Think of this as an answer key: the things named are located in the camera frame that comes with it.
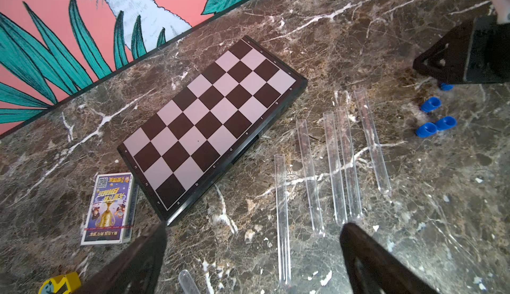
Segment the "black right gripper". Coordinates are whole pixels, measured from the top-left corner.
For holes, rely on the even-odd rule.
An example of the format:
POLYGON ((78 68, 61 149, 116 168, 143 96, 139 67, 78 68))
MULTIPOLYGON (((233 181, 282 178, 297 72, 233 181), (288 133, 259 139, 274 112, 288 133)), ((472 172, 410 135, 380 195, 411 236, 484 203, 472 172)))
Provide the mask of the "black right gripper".
POLYGON ((495 15, 464 21, 416 57, 413 68, 449 85, 508 83, 509 24, 495 15))

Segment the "blue rubber stopper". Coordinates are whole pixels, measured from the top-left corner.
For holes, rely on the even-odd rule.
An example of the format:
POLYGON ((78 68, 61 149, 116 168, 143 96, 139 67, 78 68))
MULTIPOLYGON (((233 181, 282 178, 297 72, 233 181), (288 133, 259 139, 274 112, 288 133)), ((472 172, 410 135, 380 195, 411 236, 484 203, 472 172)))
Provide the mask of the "blue rubber stopper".
POLYGON ((445 91, 445 92, 446 92, 446 91, 450 91, 450 90, 452 90, 452 89, 454 88, 454 86, 453 86, 453 85, 450 85, 450 84, 446 84, 446 83, 441 83, 441 84, 439 85, 439 88, 440 88, 442 91, 445 91))
POLYGON ((442 119, 438 120, 435 123, 435 126, 438 131, 445 131, 447 129, 451 129, 457 125, 457 120, 454 117, 446 116, 442 119))
POLYGON ((442 102, 437 97, 431 97, 426 100, 420 107, 420 110, 425 113, 429 113, 438 109, 442 105, 442 102))
POLYGON ((416 135, 420 138, 430 137, 435 135, 438 131, 437 126, 434 123, 425 123, 421 125, 416 131, 416 135))

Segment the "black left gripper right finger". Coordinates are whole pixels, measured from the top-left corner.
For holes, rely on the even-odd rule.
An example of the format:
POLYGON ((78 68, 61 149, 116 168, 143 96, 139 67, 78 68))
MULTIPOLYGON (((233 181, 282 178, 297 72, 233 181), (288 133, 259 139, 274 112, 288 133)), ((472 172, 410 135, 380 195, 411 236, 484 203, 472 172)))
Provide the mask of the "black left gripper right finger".
POLYGON ((339 237, 353 293, 436 293, 356 224, 339 237))

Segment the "brown checkered chess board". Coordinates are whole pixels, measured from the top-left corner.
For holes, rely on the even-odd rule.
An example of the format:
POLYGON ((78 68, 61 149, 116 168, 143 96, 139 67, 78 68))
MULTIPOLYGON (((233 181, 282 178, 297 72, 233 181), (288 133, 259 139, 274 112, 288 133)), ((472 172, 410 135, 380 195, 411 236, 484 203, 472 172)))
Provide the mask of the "brown checkered chess board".
POLYGON ((189 209, 301 95, 304 76, 248 36, 118 146, 157 216, 189 209))

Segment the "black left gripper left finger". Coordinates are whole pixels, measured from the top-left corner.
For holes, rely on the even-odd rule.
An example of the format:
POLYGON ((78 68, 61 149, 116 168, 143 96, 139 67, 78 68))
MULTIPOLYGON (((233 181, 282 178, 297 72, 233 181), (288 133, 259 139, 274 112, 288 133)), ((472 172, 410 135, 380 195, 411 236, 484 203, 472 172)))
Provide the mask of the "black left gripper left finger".
POLYGON ((142 232, 77 293, 154 293, 167 246, 166 223, 142 232))

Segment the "clear test tube blue stopper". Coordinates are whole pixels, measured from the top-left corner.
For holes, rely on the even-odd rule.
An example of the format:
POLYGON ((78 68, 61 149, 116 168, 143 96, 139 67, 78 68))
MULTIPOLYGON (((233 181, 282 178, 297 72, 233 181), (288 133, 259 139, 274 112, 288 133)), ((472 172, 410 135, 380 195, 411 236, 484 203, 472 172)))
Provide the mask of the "clear test tube blue stopper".
POLYGON ((378 190, 386 195, 390 195, 392 188, 389 175, 386 170, 385 160, 377 135, 377 130, 371 113, 371 108, 367 98, 365 88, 359 88, 354 91, 357 108, 361 117, 361 123, 365 132, 369 154, 371 156, 372 167, 375 173, 378 190))
POLYGON ((361 192, 357 177, 350 120, 346 108, 337 109, 337 121, 339 122, 339 134, 343 155, 343 166, 345 170, 350 221, 361 220, 363 218, 361 192))
POLYGON ((184 294, 200 294, 200 291, 188 270, 182 270, 178 276, 184 294))
POLYGON ((292 279, 292 266, 290 258, 291 251, 285 157, 283 155, 275 155, 274 166, 278 229, 278 275, 280 286, 287 288, 290 286, 292 279))
POLYGON ((348 217, 343 189, 343 178, 341 174, 342 166, 339 157, 335 114, 333 111, 327 111, 324 113, 324 130, 328 152, 335 221, 338 226, 342 227, 348 221, 348 217))

